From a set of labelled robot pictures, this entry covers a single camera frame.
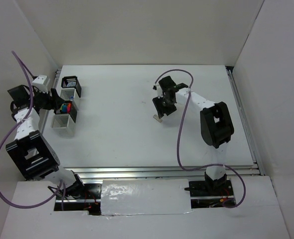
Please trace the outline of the white eraser block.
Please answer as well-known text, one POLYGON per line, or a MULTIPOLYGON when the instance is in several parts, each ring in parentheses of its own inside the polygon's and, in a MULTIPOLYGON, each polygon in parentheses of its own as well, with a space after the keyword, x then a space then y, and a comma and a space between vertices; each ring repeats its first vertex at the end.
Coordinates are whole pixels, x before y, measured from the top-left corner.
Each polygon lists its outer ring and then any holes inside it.
POLYGON ((158 117, 158 115, 153 115, 153 118, 158 122, 162 122, 162 119, 158 117))

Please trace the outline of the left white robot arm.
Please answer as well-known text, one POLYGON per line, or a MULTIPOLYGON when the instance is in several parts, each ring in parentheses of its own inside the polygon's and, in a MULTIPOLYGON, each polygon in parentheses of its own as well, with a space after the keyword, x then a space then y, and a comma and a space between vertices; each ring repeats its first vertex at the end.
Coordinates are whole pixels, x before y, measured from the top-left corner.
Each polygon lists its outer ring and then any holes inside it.
POLYGON ((61 116, 74 120, 77 111, 72 101, 59 97, 55 89, 42 93, 37 87, 19 85, 8 90, 12 97, 11 116, 19 126, 12 142, 5 148, 23 177, 28 180, 47 180, 53 184, 65 183, 66 197, 82 198, 86 186, 78 174, 64 169, 54 149, 47 142, 39 129, 41 109, 53 110, 61 116))

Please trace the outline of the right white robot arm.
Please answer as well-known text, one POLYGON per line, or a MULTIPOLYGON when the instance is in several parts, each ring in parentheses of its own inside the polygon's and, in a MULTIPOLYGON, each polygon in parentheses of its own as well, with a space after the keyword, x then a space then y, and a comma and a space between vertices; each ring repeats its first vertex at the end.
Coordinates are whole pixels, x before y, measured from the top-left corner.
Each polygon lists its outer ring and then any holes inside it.
POLYGON ((193 92, 185 83, 176 84, 171 76, 157 79, 153 86, 157 97, 152 102, 157 111, 157 120, 176 111, 176 104, 185 105, 176 144, 178 165, 185 171, 205 168, 205 190, 210 195, 217 195, 227 181, 225 155, 227 143, 234 134, 228 106, 224 102, 213 102, 193 92), (200 133, 203 141, 211 147, 211 163, 193 169, 183 167, 180 160, 180 139, 183 123, 188 107, 195 112, 200 120, 200 133))

